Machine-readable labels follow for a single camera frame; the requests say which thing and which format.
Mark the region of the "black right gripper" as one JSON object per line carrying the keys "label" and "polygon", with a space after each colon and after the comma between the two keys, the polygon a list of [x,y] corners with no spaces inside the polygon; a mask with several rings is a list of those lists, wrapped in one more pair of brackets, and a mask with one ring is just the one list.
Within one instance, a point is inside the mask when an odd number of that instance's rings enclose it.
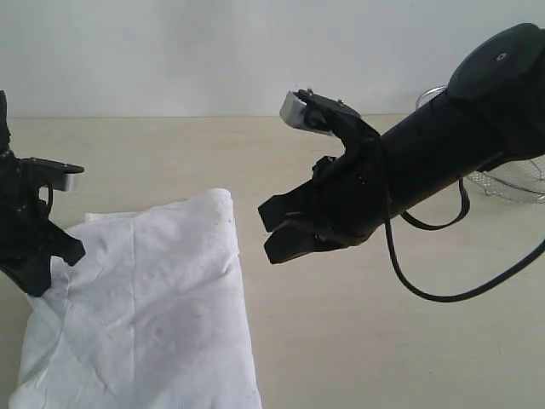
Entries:
{"label": "black right gripper", "polygon": [[[379,143],[352,144],[339,157],[320,158],[309,181],[273,195],[258,213],[272,233],[264,244],[271,264],[362,244],[387,214]],[[284,227],[291,225],[297,228]]]}

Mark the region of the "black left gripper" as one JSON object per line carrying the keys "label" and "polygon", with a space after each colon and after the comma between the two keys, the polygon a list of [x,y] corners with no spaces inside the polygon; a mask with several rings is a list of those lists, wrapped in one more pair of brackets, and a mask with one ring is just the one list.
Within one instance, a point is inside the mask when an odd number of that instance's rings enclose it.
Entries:
{"label": "black left gripper", "polygon": [[1,268],[32,297],[51,286],[51,255],[75,266],[83,243],[49,221],[55,167],[40,158],[18,158],[10,148],[8,103],[1,93]]}

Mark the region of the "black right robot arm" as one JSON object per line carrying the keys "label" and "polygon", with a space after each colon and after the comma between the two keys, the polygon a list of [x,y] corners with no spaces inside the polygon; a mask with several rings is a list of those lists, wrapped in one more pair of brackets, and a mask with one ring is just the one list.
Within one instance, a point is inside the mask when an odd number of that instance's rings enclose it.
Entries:
{"label": "black right robot arm", "polygon": [[385,133],[345,104],[300,89],[287,94],[292,128],[333,135],[309,181],[261,204],[272,263],[366,241],[393,218],[476,170],[544,153],[544,31],[530,23],[475,49],[431,101]]}

